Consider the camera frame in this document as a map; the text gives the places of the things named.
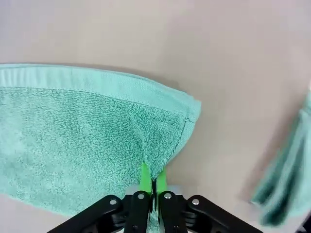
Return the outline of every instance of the screw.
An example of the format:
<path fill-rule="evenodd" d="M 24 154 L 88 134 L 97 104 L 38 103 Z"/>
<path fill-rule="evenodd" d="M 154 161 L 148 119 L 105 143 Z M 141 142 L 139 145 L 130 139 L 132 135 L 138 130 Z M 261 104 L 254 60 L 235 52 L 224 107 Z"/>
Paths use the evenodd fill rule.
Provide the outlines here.
<path fill-rule="evenodd" d="M 117 201 L 114 200 L 114 199 L 112 199 L 112 200 L 110 201 L 110 205 L 115 205 L 115 204 L 117 204 Z"/>
<path fill-rule="evenodd" d="M 170 199 L 172 196 L 170 193 L 166 193 L 166 194 L 164 194 L 164 197 L 165 197 L 165 199 Z"/>
<path fill-rule="evenodd" d="M 194 205 L 198 205 L 198 204 L 200 203 L 200 201 L 199 201 L 198 199 L 193 199 L 193 200 L 192 200 L 192 203 L 193 203 Z"/>
<path fill-rule="evenodd" d="M 145 195 L 143 195 L 142 193 L 138 194 L 138 199 L 144 199 Z"/>

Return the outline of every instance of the folded towel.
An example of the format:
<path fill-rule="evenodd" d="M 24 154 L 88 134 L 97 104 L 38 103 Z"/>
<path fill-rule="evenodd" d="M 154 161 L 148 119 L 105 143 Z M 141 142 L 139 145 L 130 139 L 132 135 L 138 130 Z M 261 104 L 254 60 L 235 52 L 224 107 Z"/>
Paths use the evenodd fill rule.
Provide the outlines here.
<path fill-rule="evenodd" d="M 311 93 L 252 202 L 262 208 L 261 224 L 272 227 L 311 209 Z"/>
<path fill-rule="evenodd" d="M 153 178 L 191 136 L 200 102 L 136 75 L 0 65 L 0 192 L 67 216 Z"/>

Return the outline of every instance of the black object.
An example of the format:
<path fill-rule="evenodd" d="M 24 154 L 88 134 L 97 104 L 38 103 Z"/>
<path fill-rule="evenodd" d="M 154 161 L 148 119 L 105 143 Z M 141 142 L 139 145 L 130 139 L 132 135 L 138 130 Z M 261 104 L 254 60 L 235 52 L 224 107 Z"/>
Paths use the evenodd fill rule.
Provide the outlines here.
<path fill-rule="evenodd" d="M 108 195 L 48 233 L 145 233 L 153 199 L 158 199 L 161 233 L 262 233 L 206 198 L 165 191 L 158 197 L 144 191 L 122 200 Z"/>

